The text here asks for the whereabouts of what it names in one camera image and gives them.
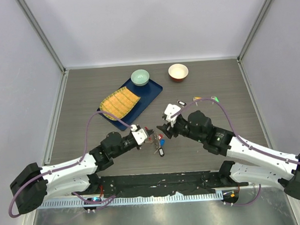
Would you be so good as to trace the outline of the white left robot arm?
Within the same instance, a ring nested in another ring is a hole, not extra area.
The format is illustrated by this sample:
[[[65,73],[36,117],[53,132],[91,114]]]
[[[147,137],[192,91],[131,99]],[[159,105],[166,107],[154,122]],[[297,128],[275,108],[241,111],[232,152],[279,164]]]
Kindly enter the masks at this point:
[[[39,167],[36,162],[27,165],[12,181],[13,199],[8,214],[12,218],[27,214],[44,201],[71,193],[95,194],[99,180],[91,177],[113,164],[113,160],[141,146],[154,133],[152,129],[138,129],[127,136],[109,133],[100,145],[85,155],[61,164]]]

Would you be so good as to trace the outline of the keyring bunch with tags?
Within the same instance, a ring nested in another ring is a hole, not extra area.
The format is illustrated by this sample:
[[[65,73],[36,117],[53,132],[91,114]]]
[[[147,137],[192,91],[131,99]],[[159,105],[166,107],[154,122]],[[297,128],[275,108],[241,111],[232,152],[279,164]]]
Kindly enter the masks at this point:
[[[165,152],[164,152],[164,135],[155,132],[152,129],[149,129],[148,127],[145,127],[146,132],[149,134],[148,138],[145,140],[146,143],[150,143],[154,146],[155,151],[154,154],[158,153],[160,157],[164,157]]]

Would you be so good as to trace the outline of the key with black tag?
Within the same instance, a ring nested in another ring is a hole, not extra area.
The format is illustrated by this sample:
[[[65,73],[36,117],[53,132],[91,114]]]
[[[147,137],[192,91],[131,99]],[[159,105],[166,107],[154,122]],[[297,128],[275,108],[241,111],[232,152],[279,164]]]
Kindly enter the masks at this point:
[[[178,100],[178,104],[181,105],[183,108],[187,106],[187,103],[181,100]]]

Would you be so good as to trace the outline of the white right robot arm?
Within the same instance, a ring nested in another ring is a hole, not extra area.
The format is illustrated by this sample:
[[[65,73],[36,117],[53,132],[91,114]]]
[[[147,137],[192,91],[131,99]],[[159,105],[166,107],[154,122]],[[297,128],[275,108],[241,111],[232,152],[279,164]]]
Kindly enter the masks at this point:
[[[235,183],[256,183],[282,189],[300,200],[300,153],[278,152],[245,140],[234,132],[216,127],[200,111],[184,119],[181,114],[164,115],[165,124],[157,128],[168,138],[179,135],[195,140],[209,153],[241,159],[250,166],[225,162],[218,180],[223,186]]]

